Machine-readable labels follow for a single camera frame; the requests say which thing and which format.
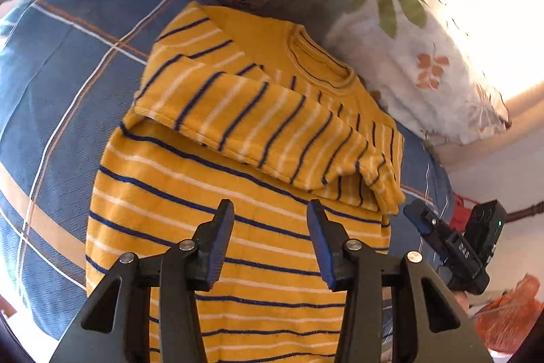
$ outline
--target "triangular cutout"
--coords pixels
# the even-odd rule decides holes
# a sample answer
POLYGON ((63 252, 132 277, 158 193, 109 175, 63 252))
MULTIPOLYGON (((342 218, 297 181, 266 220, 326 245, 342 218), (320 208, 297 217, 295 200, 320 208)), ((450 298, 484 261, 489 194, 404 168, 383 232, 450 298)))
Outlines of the triangular cutout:
POLYGON ((103 332, 108 334, 113 329, 115 307, 119 297, 121 279, 113 280, 98 302, 89 312, 89 315, 82 322, 81 327, 87 331, 103 332))
POLYGON ((425 307, 429 317, 429 329, 432 332, 449 331, 461 326, 461 322, 453 312, 452 308, 446 302, 442 293, 428 278, 421 280, 423 295, 425 297, 425 307))

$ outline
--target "metal screw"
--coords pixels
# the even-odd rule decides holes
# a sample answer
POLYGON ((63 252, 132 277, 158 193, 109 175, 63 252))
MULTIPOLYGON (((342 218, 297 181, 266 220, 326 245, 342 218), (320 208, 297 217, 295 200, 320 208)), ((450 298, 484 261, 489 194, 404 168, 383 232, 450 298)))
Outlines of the metal screw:
POLYGON ((195 247, 195 242, 193 242, 191 239, 183 240, 180 242, 180 249, 182 251, 191 251, 195 247))
POLYGON ((132 252, 123 253, 121 254, 121 257, 119 257, 119 261, 124 264, 131 263, 133 260, 134 260, 134 253, 132 252))
POLYGON ((418 253, 417 251, 410 251, 406 257, 408 258, 408 260, 412 263, 419 263, 421 260, 423 260, 423 257, 420 253, 418 253))
POLYGON ((359 251, 363 247, 362 243, 359 242, 357 239, 349 239, 345 243, 345 246, 350 251, 359 251))

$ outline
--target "mattress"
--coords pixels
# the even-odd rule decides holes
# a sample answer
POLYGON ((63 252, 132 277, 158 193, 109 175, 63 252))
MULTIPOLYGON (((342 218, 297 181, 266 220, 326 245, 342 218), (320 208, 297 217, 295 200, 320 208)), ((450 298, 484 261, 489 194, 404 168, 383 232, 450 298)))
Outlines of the mattress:
MULTIPOLYGON (((25 0, 0 22, 0 257, 36 324, 59 339, 83 305, 92 184, 159 33, 193 0, 25 0)), ((422 141, 405 137, 406 203, 446 221, 453 195, 422 141)), ((402 215, 390 254, 439 260, 402 215)))

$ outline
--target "bed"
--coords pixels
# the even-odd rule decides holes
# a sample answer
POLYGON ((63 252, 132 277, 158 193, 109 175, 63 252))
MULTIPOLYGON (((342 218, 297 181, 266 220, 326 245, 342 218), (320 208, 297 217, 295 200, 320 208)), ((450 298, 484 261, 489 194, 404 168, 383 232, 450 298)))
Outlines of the bed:
MULTIPOLYGON (((86 221, 101 153, 154 40, 191 1, 25 0, 0 21, 0 67, 10 67, 0 82, 0 256, 36 324, 53 338, 86 299, 86 221)), ((450 221, 447 173, 420 138, 398 128, 405 204, 424 199, 450 221)), ((402 208, 391 225, 390 254, 420 250, 440 266, 402 208)))

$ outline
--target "striped sweater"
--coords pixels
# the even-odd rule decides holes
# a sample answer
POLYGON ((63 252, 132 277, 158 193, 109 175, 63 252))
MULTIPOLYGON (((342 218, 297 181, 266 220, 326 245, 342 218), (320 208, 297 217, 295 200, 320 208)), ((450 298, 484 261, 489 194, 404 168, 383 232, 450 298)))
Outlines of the striped sweater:
MULTIPOLYGON (((353 70, 304 29, 188 5, 153 47, 132 108, 96 176, 90 292, 119 254, 163 253, 210 220, 235 226, 220 280, 197 294, 209 361, 334 355, 344 293, 331 293, 306 226, 320 198, 351 237, 387 251, 403 201, 403 138, 353 70)), ((151 361, 160 361, 152 291, 151 361)))

